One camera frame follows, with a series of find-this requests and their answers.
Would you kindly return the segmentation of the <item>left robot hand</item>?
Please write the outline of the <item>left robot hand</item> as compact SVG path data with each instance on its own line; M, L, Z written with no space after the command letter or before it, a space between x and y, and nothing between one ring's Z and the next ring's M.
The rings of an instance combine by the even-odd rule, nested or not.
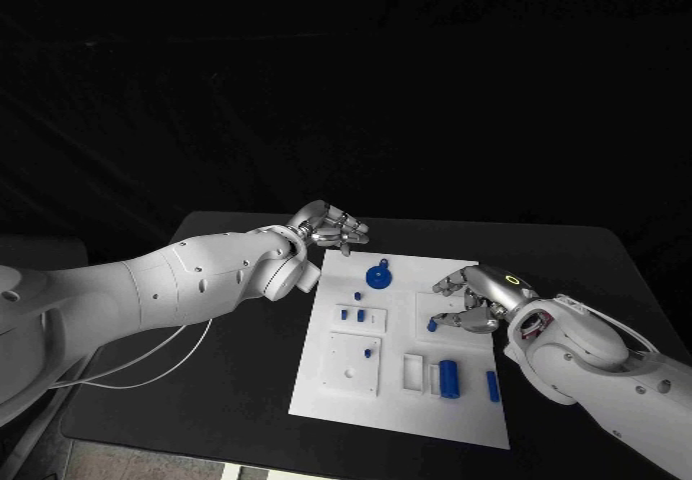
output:
M324 200L315 200L298 210L286 226L305 245L332 247L350 256L351 246L368 242L368 226Z

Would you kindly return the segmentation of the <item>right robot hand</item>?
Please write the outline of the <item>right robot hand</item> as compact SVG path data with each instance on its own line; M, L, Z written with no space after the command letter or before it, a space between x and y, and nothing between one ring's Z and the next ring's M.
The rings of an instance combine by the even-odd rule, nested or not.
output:
M510 322L520 308L539 298L533 287L508 271L478 264L448 274L432 292L448 297L462 292L464 310L439 313L428 325L461 328L474 334L492 333L502 321Z

